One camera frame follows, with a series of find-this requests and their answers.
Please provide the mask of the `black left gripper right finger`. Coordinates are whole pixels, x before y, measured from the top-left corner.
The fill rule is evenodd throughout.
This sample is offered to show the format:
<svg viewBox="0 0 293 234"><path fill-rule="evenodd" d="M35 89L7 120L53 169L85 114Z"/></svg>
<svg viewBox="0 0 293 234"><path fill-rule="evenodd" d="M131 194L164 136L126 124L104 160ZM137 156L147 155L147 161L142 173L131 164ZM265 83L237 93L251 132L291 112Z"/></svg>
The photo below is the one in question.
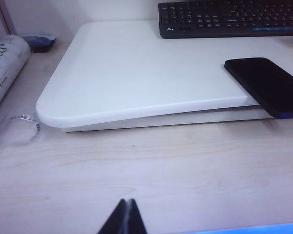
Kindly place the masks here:
<svg viewBox="0 0 293 234"><path fill-rule="evenodd" d="M127 220L128 234L147 234L147 230L140 215L139 208L134 199L129 200L129 213Z"/></svg>

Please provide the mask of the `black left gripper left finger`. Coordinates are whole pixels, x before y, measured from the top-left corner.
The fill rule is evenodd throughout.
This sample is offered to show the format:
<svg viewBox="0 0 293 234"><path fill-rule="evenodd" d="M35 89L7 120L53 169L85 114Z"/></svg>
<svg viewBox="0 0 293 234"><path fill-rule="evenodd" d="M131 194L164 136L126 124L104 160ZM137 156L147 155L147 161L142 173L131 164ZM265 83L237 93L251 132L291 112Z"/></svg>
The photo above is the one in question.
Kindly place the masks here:
<svg viewBox="0 0 293 234"><path fill-rule="evenodd" d="M119 234L123 225L126 211L126 202L121 199L113 212L110 214L98 234Z"/></svg>

